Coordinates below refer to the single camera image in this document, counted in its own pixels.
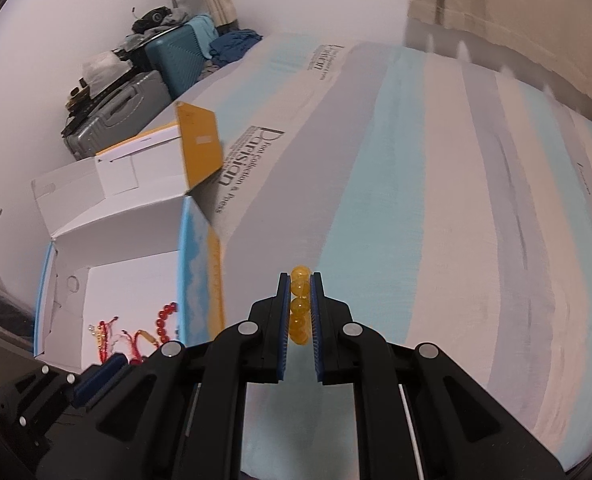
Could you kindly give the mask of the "red cord bracelet gold tube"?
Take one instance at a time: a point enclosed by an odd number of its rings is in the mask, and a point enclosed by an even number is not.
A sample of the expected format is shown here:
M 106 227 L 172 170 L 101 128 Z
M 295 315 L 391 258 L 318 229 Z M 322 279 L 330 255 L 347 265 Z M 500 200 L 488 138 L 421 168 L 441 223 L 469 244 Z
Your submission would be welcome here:
M 159 341 L 146 330 L 136 330 L 134 333 L 123 330 L 120 336 L 127 341 L 130 352 L 129 363 L 132 365 L 142 364 L 147 358 L 147 353 L 143 353 L 140 349 L 140 343 L 142 341 L 147 342 L 154 349 L 159 348 Z

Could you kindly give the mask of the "red cord bracelet gold bead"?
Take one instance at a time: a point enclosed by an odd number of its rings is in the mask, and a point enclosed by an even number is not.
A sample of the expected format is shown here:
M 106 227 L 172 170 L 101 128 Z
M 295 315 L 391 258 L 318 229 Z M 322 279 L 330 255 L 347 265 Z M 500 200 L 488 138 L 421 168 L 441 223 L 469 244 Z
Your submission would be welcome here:
M 114 353 L 113 327 L 118 320 L 118 316 L 115 315 L 109 321 L 101 320 L 88 326 L 88 331 L 95 339 L 98 361 L 101 364 L 104 364 Z

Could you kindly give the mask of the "blue yellow cardboard box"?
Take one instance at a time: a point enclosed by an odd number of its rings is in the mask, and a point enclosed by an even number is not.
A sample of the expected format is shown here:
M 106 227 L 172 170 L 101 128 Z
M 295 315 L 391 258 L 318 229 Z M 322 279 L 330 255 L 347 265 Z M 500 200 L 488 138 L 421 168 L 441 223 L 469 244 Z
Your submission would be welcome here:
M 79 372 L 98 364 L 90 324 L 159 346 L 215 338 L 224 326 L 218 235 L 197 188 L 222 167 L 217 118 L 177 103 L 171 124 L 32 181 L 50 234 L 34 315 L 34 356 Z

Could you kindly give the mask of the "striped bed sheet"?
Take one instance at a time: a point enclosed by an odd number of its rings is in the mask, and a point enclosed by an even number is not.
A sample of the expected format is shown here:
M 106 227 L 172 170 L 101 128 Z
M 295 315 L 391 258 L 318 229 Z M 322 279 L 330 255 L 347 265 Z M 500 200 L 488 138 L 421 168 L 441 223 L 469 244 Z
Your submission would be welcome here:
M 404 47 L 269 37 L 183 96 L 215 113 L 196 194 L 223 321 L 304 264 L 387 340 L 431 341 L 570 468 L 592 452 L 592 122 Z

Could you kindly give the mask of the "grey suitcase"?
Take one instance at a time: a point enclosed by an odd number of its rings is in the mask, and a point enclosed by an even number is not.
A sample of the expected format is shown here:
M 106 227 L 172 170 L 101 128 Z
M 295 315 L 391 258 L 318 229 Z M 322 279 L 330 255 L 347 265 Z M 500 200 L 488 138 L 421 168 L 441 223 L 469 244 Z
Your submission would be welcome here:
M 170 103 L 167 86 L 156 70 L 139 73 L 84 105 L 69 120 L 62 138 L 75 159 L 93 157 L 141 132 Z

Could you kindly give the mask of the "white plastic bag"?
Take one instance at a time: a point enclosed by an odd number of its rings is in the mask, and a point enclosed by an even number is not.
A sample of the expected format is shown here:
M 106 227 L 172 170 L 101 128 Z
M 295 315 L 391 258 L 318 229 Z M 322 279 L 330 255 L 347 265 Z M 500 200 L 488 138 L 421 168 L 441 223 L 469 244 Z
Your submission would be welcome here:
M 96 96 L 110 84 L 131 70 L 129 61 L 122 61 L 113 51 L 105 51 L 82 64 L 82 79 Z

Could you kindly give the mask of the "teal suitcase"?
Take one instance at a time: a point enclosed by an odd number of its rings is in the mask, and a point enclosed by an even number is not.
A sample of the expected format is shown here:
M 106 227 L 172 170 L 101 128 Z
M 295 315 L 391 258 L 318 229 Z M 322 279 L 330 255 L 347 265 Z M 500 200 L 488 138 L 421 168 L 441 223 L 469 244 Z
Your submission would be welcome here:
M 210 44 L 217 38 L 212 18 L 203 13 L 161 32 L 145 44 L 147 61 L 160 74 L 171 100 L 177 99 L 198 80 L 210 58 Z

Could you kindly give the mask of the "blue folded clothes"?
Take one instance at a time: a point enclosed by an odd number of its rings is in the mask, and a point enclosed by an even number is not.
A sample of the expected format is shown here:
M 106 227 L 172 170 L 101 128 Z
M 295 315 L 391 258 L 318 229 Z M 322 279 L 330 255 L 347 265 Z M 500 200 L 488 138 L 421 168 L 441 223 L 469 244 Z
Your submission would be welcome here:
M 248 50 L 263 39 L 253 29 L 238 29 L 227 32 L 210 43 L 211 62 L 219 68 L 244 58 Z

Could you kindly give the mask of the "clothes pile on suitcase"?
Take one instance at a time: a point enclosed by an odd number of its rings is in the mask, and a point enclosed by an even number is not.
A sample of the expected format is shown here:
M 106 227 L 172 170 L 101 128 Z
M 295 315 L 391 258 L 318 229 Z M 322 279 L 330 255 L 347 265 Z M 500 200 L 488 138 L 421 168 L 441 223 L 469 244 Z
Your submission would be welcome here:
M 189 21 L 189 13 L 181 8 L 159 6 L 137 18 L 131 27 L 131 34 L 121 44 L 121 49 L 132 51 L 154 36 L 183 25 Z

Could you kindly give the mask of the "beige curtain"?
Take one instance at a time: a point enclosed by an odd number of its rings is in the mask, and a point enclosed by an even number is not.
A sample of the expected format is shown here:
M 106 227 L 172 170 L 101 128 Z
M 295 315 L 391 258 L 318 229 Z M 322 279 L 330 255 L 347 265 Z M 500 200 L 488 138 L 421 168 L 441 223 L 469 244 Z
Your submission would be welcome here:
M 411 0 L 409 17 L 509 48 L 592 101 L 592 0 Z

